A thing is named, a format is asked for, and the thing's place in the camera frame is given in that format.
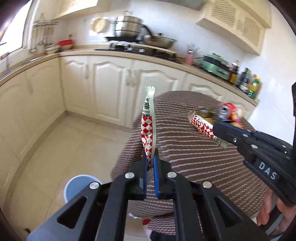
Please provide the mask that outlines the person's right hand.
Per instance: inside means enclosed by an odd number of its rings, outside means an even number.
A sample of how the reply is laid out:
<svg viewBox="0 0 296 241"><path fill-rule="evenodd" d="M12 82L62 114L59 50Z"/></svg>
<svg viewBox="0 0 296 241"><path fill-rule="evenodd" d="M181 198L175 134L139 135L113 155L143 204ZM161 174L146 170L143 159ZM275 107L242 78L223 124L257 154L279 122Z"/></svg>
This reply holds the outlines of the person's right hand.
<svg viewBox="0 0 296 241"><path fill-rule="evenodd" d="M258 226L267 225L271 217L276 217L275 220L278 226L273 225L273 230L269 236L271 238L278 238L283 235L293 221L295 217L295 206L288 207L269 189L257 214L256 224Z"/></svg>

